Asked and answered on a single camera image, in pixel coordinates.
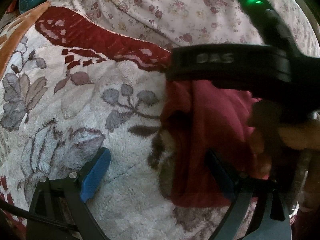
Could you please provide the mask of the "right hand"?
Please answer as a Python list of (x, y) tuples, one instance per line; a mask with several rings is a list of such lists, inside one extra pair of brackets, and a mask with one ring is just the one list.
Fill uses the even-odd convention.
[[(265, 150), (266, 128), (258, 127), (251, 117), (248, 125), (253, 127), (249, 145), (253, 153), (253, 171), (256, 178), (265, 178), (271, 170), (271, 157)], [(310, 163), (299, 207), (303, 212), (319, 208), (319, 121), (313, 120), (300, 127), (281, 127), (277, 129), (280, 139), (286, 146), (295, 150), (315, 150)]]

